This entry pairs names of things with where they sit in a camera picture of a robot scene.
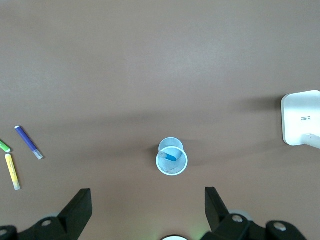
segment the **round white object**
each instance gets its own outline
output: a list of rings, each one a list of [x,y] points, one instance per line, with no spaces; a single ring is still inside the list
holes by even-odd
[[[187,240],[187,239],[182,236],[168,236],[166,238],[163,238],[162,240]]]

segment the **purple marker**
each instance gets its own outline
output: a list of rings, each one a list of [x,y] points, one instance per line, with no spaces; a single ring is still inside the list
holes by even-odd
[[[41,153],[37,149],[36,145],[31,141],[31,139],[25,133],[23,128],[21,126],[16,126],[14,129],[17,131],[17,133],[20,135],[20,137],[23,139],[23,141],[28,145],[28,147],[31,149],[33,154],[38,158],[38,160],[42,159],[43,156],[41,155]]]

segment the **green highlighter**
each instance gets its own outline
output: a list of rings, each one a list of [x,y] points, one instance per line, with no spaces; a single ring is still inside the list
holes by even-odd
[[[8,147],[6,144],[4,144],[1,140],[0,140],[0,149],[5,151],[6,153],[10,153],[11,152],[10,147]]]

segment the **white device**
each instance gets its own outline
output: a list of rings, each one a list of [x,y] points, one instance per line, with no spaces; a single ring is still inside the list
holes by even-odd
[[[174,236],[167,236],[162,240],[187,240],[187,239],[182,236],[174,235]]]
[[[281,101],[281,112],[285,143],[320,149],[320,91],[287,94]]]

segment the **yellow highlighter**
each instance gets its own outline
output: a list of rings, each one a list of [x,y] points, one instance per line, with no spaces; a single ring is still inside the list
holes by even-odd
[[[11,154],[6,154],[5,160],[6,160],[6,164],[8,165],[8,168],[9,168],[9,172],[10,172],[11,179],[13,182],[14,190],[17,191],[20,189],[20,184],[18,181],[18,176],[17,176],[16,170],[15,170],[14,162],[12,161]]]

